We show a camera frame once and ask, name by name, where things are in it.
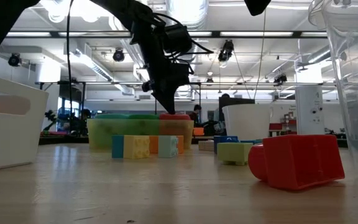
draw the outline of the blue box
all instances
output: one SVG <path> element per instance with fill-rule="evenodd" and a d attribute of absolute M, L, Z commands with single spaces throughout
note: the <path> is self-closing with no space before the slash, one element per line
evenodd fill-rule
<path fill-rule="evenodd" d="M 261 139 L 256 139 L 256 140 L 245 140 L 245 141 L 240 141 L 241 143 L 252 143 L 252 144 L 260 144 L 262 143 Z"/>
<path fill-rule="evenodd" d="M 237 136 L 214 136 L 214 153 L 218 154 L 218 143 L 239 142 Z"/>
<path fill-rule="evenodd" d="M 124 158 L 124 136 L 123 135 L 112 136 L 111 157 L 113 159 Z"/>

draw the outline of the light green lego brick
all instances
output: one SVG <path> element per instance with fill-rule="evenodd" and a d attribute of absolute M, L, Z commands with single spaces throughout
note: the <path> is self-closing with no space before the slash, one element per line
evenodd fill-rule
<path fill-rule="evenodd" d="M 178 138 L 176 136 L 158 137 L 158 156 L 162 158 L 171 158 L 178 155 Z"/>
<path fill-rule="evenodd" d="M 218 159 L 220 161 L 247 163 L 248 153 L 252 146 L 252 143 L 218 143 Z"/>

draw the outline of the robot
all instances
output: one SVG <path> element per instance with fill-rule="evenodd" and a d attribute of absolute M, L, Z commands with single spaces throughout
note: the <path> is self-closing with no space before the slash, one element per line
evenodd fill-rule
<path fill-rule="evenodd" d="M 0 0 L 0 44 L 22 12 L 39 1 Z M 192 41 L 187 28 L 179 22 L 166 26 L 159 17 L 166 17 L 165 15 L 153 13 L 151 8 L 136 0 L 91 1 L 113 14 L 131 32 L 131 44 L 139 44 L 150 76 L 150 81 L 142 85 L 143 91 L 152 90 L 152 95 L 166 111 L 175 114 L 175 92 L 179 86 L 190 83 L 188 75 L 193 73 L 190 65 L 182 63 L 178 58 L 189 54 L 192 44 L 197 44 Z M 263 13 L 270 3 L 270 0 L 244 1 L 253 16 Z M 200 47 L 206 54 L 212 53 Z"/>

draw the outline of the yellow lego brick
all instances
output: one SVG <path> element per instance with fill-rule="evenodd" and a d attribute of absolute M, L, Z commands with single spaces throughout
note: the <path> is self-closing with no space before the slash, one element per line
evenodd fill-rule
<path fill-rule="evenodd" d="M 150 155 L 149 144 L 149 136 L 124 136 L 124 158 L 148 158 Z"/>

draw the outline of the fluorescent light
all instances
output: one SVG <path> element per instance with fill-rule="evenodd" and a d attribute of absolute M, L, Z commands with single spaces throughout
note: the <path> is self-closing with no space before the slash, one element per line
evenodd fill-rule
<path fill-rule="evenodd" d="M 50 37 L 49 32 L 9 32 L 7 37 Z"/>
<path fill-rule="evenodd" d="M 308 10 L 309 6 L 275 6 L 268 5 L 269 9 L 287 9 L 287 10 Z"/>
<path fill-rule="evenodd" d="M 242 3 L 210 3 L 208 6 L 216 6 L 216 7 L 244 7 L 246 4 Z M 308 10 L 308 6 L 278 6 L 278 5 L 272 5 L 269 4 L 267 6 L 269 9 L 287 9 L 287 10 Z"/>
<path fill-rule="evenodd" d="M 121 85 L 142 85 L 142 82 L 118 82 Z"/>
<path fill-rule="evenodd" d="M 212 32 L 197 32 L 197 31 L 189 31 L 190 36 L 197 36 L 197 37 L 210 37 L 212 36 Z"/>
<path fill-rule="evenodd" d="M 86 32 L 70 32 L 69 36 L 70 37 L 78 37 L 78 36 L 85 35 L 85 34 L 87 34 L 87 33 Z M 59 32 L 59 35 L 65 37 L 65 36 L 67 36 L 67 32 Z"/>
<path fill-rule="evenodd" d="M 293 32 L 221 32 L 221 36 L 227 37 L 290 37 Z"/>
<path fill-rule="evenodd" d="M 327 32 L 302 32 L 301 37 L 326 37 Z"/>
<path fill-rule="evenodd" d="M 111 101 L 137 101 L 137 99 L 113 99 Z"/>
<path fill-rule="evenodd" d="M 59 32 L 58 33 L 62 37 L 67 36 L 67 32 Z M 116 36 L 124 36 L 130 37 L 130 32 L 70 32 L 70 37 L 116 37 Z"/>
<path fill-rule="evenodd" d="M 89 100 L 89 99 L 86 99 L 86 101 L 110 101 L 110 100 Z"/>

